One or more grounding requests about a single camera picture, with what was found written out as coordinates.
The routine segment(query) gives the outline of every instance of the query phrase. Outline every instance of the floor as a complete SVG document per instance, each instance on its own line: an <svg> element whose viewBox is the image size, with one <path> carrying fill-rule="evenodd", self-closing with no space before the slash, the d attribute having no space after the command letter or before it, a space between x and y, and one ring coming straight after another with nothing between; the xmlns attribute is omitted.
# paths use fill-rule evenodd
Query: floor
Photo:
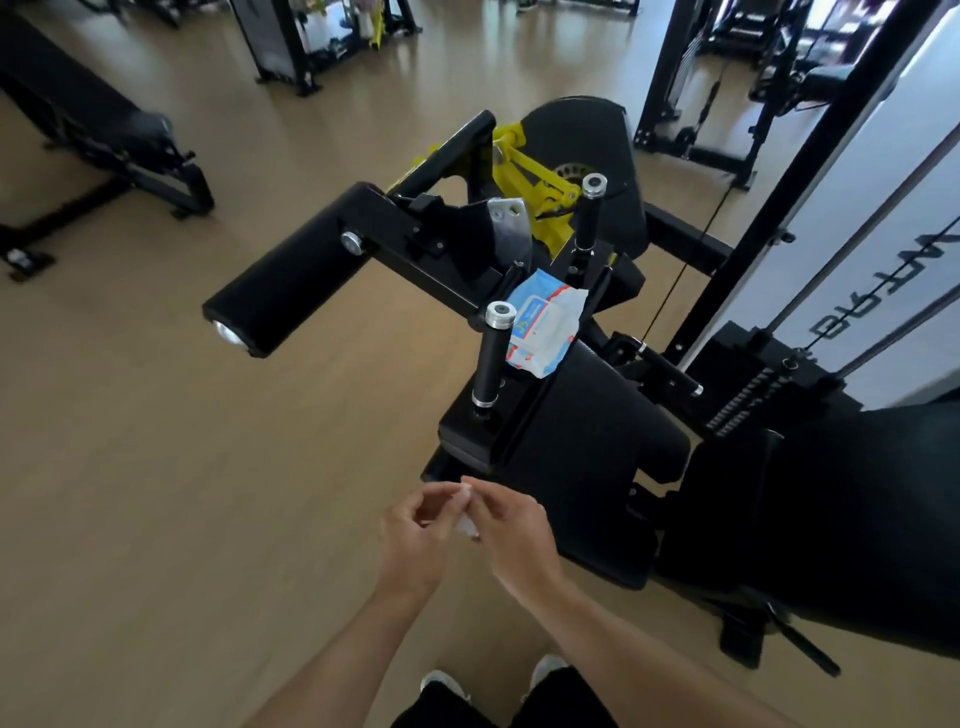
<svg viewBox="0 0 960 728"><path fill-rule="evenodd" d="M218 206L177 222L131 193L51 238L60 263L41 278L0 281L0 723L234 728L348 618L371 587L374 516L416 485L475 339L377 265L267 361L225 346L200 304L348 184L396 179L482 107L508 120L595 93L636 119L670 10L644 6L631 23L566 3L516 18L493 0L418 0L422 36L357 56L305 101L252 82L226 13L193 14L174 32L136 9L126 25L72 0L23 9L172 118ZM691 93L702 97L717 69L701 70ZM750 113L718 102L714 141L742 143ZM40 151L6 99L0 119L4 222L95 182L76 160ZM711 232L735 243L815 119L778 122L755 190L733 196ZM674 159L637 165L647 199L694 225L724 190L720 175ZM605 326L645 331L682 268L655 247L639 265L641 296ZM650 332L655 346L703 284L684 273ZM432 667L505 723L550 647L476 549L454 550L370 726L389 724ZM719 653L713 618L665 589L627 593L570 571L804 725L955 724L955 663L810 624L841 679L779 638L749 672Z"/></svg>

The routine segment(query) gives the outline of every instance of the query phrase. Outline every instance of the forearm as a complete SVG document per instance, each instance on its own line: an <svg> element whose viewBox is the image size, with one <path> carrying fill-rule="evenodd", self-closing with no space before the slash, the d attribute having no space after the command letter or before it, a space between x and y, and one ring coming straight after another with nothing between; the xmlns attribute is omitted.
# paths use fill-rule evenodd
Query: forearm
<svg viewBox="0 0 960 728"><path fill-rule="evenodd" d="M620 728L790 726L783 716L564 582L530 605Z"/></svg>
<svg viewBox="0 0 960 728"><path fill-rule="evenodd" d="M245 728L360 728L424 603L419 596L374 594Z"/></svg>

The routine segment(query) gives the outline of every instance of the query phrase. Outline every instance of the wet wipes package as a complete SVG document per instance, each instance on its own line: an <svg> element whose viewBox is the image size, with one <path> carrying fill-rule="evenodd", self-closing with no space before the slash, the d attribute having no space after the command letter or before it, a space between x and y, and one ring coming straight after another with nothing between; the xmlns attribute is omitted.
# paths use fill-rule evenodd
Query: wet wipes package
<svg viewBox="0 0 960 728"><path fill-rule="evenodd" d="M539 379L552 374L577 335L586 300L586 290L535 271L507 299L516 308L507 361Z"/></svg>

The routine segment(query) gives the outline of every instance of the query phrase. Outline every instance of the white shoe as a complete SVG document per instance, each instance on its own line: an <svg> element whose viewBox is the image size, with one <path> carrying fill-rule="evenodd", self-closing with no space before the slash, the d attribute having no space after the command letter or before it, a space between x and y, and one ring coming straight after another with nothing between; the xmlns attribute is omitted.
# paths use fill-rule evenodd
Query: white shoe
<svg viewBox="0 0 960 728"><path fill-rule="evenodd" d="M564 667L570 667L570 663L560 655L543 655L534 667L534 674L530 677L530 691L532 692L533 688L543 682L551 672Z"/></svg>
<svg viewBox="0 0 960 728"><path fill-rule="evenodd" d="M470 696L460 687L460 683L441 669L433 669L426 673L420 680L420 692L423 692L423 689L430 683L440 683L457 697L463 698L467 703L470 702Z"/></svg>

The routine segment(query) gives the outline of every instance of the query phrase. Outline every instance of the leg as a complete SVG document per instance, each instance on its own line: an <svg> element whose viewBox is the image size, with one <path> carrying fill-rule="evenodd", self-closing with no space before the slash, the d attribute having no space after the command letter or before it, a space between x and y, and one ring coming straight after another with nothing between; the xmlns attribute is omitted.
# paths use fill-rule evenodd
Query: leg
<svg viewBox="0 0 960 728"><path fill-rule="evenodd" d="M464 698L438 682L428 683L417 702L394 721L393 728L495 728Z"/></svg>
<svg viewBox="0 0 960 728"><path fill-rule="evenodd" d="M530 691L511 728L616 728L575 667L554 670Z"/></svg>

